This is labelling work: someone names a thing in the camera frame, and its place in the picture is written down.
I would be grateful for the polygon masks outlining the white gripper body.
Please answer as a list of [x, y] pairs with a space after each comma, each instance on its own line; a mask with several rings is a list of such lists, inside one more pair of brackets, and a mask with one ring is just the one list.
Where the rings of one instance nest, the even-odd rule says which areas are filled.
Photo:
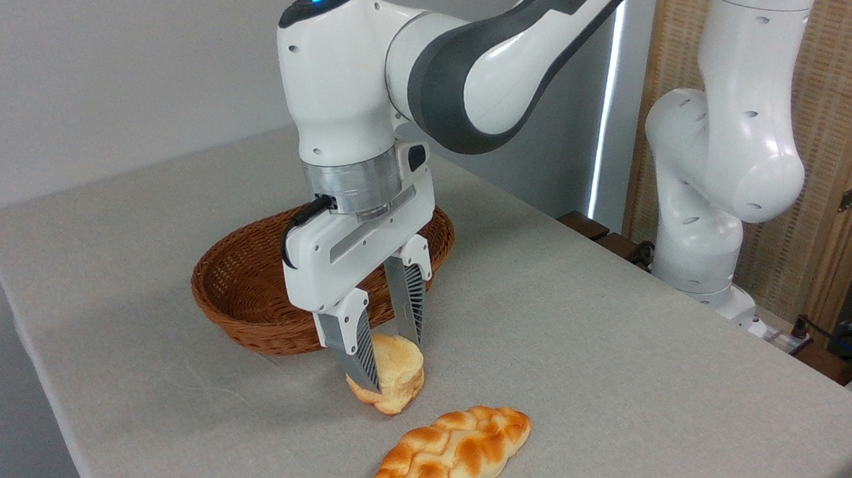
[[329, 311], [432, 220], [430, 153], [427, 143], [400, 141], [361, 163], [306, 166], [309, 187], [333, 207], [286, 235], [292, 305]]

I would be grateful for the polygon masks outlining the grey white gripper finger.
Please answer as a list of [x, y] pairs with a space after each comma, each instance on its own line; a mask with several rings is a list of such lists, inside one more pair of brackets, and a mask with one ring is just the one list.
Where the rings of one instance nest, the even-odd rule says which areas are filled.
[[379, 391], [368, 304], [366, 291], [354, 288], [313, 321], [320, 345], [331, 350], [347, 376], [366, 391]]
[[425, 288], [433, 273], [430, 258], [426, 238], [415, 234], [383, 263], [398, 334], [416, 346], [422, 341]]

